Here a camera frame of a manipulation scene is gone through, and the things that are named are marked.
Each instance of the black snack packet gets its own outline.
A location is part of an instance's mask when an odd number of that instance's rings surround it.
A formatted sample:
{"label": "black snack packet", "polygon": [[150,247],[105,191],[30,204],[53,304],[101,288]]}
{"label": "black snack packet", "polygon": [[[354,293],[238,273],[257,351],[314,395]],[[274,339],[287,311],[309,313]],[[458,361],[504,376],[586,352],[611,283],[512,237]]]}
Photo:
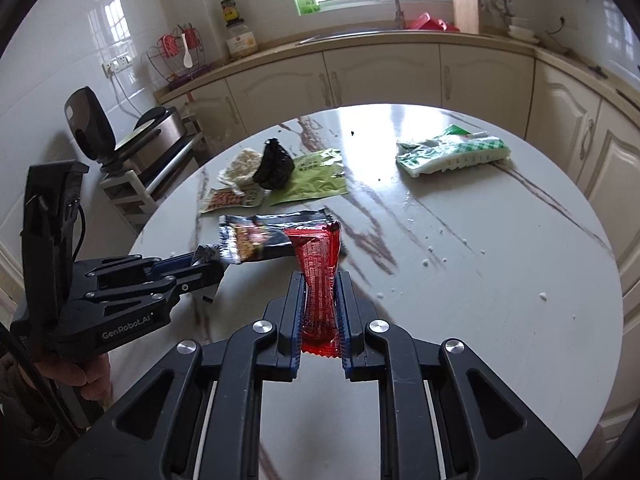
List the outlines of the black snack packet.
{"label": "black snack packet", "polygon": [[264,147],[254,182],[263,189],[284,189],[293,173],[293,159],[278,139],[269,139]]}
{"label": "black snack packet", "polygon": [[333,221],[324,209],[280,215],[220,215],[220,259],[237,265],[295,256],[284,229],[316,227]]}

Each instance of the green and white package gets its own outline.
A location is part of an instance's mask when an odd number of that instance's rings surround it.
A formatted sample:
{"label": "green and white package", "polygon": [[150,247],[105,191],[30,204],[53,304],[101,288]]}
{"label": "green and white package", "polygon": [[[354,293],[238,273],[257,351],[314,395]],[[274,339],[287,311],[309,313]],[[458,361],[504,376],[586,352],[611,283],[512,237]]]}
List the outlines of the green and white package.
{"label": "green and white package", "polygon": [[421,173],[458,170],[507,158],[511,150],[498,137],[487,132],[470,134],[450,126],[434,139],[422,142],[396,142],[396,162],[412,177]]}
{"label": "green and white package", "polygon": [[337,148],[297,156],[293,163],[295,167],[287,186],[272,191],[268,205],[347,193],[342,154]]}

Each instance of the round marble table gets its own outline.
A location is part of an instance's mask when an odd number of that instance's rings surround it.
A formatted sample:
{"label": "round marble table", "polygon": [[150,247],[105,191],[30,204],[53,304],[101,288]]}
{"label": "round marble table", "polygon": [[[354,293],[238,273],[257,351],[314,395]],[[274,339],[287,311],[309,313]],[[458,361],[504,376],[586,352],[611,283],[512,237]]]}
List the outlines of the round marble table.
{"label": "round marble table", "polygon": [[[397,138],[433,137],[449,124],[501,137],[511,162],[416,179],[396,166]],[[199,216],[199,199],[223,187],[218,171],[240,150],[261,151],[270,137],[293,155],[340,148],[349,193],[223,211],[330,209],[357,294],[415,338],[464,340],[578,454],[616,375],[622,295],[607,237],[569,178],[525,141],[475,118],[407,105],[340,108],[215,157],[166,199],[132,253],[167,258],[216,243],[218,215]],[[171,325],[111,352],[115,397],[177,342],[217,341],[260,319],[297,268],[295,258],[230,266],[213,304],[185,295]],[[350,383],[340,360],[303,354],[297,380],[264,384],[262,478],[378,478],[379,431],[377,384]]]}

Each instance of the white spoon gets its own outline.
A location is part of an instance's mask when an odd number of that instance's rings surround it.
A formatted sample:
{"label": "white spoon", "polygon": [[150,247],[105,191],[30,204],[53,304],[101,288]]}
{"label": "white spoon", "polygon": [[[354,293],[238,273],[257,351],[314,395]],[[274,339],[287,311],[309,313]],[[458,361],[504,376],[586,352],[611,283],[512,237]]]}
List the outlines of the white spoon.
{"label": "white spoon", "polygon": [[189,52],[189,47],[187,47],[187,37],[182,33],[182,42],[184,43],[184,60],[182,61],[187,68],[191,68],[193,66],[193,59],[191,59],[191,52]]}

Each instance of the kitchen cabinet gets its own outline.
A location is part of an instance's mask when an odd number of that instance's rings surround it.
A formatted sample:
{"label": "kitchen cabinet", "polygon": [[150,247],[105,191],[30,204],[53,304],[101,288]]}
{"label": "kitchen cabinet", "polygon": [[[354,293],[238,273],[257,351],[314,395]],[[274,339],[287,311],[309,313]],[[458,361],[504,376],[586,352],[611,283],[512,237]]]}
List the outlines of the kitchen cabinet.
{"label": "kitchen cabinet", "polygon": [[442,104],[437,44],[382,44],[324,53],[335,105]]}
{"label": "kitchen cabinet", "polygon": [[443,108],[478,117],[524,138],[533,89],[532,58],[442,44],[440,60]]}
{"label": "kitchen cabinet", "polygon": [[269,63],[229,76],[226,81],[250,135],[334,108],[322,53]]}
{"label": "kitchen cabinet", "polygon": [[603,425],[617,436],[640,397],[640,130],[603,101],[578,181],[609,237],[618,264],[625,328],[618,374]]}
{"label": "kitchen cabinet", "polygon": [[167,103],[181,115],[194,114],[213,156],[246,138],[246,130],[226,80],[201,86]]}
{"label": "kitchen cabinet", "polygon": [[536,63],[526,140],[574,182],[580,177],[601,100],[596,92],[557,68]]}
{"label": "kitchen cabinet", "polygon": [[609,237],[628,294],[640,281],[640,130],[603,101],[584,150],[578,187]]}

